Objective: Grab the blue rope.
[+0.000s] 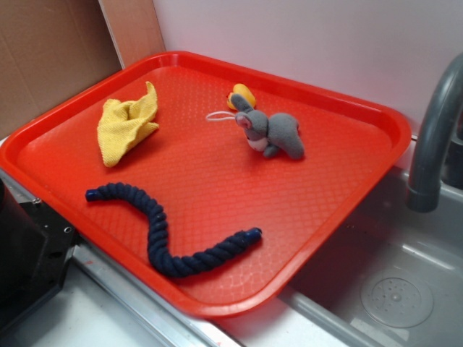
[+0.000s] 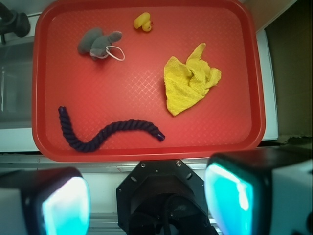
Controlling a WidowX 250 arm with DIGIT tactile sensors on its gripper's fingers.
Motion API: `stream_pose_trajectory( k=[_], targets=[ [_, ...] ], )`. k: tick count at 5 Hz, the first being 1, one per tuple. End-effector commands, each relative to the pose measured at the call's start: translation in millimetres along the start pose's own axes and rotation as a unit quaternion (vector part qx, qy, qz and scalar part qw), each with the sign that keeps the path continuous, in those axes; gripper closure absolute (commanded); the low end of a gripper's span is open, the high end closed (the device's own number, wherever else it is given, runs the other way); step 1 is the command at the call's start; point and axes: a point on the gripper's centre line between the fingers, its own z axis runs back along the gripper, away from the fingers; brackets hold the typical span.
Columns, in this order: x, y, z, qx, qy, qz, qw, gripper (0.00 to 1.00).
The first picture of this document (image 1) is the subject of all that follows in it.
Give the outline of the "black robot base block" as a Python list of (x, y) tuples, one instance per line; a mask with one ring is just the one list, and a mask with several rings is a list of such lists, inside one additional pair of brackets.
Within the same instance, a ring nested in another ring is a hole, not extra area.
[(74, 226), (45, 202), (18, 202), (1, 183), (1, 332), (55, 296), (75, 245)]

